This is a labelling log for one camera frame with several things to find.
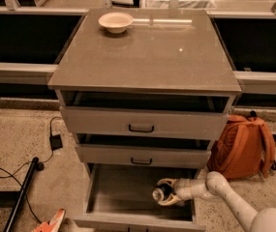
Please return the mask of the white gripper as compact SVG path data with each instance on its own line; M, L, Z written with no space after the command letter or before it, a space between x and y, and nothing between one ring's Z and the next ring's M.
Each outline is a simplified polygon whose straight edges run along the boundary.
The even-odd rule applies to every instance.
M203 198L207 193L205 181L203 179L172 179L164 178L157 182L157 185L167 184L170 186L174 185L174 193L171 194L167 199L159 201L158 204L161 206L171 206L178 202L192 200L194 198Z

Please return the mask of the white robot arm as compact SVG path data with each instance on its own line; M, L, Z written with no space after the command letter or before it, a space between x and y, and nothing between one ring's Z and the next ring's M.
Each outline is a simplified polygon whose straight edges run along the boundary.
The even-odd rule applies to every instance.
M276 208L255 210L230 186L219 172L209 172L204 179L170 179L157 182L154 200L161 206L171 206L195 198L221 198L245 232L276 232Z

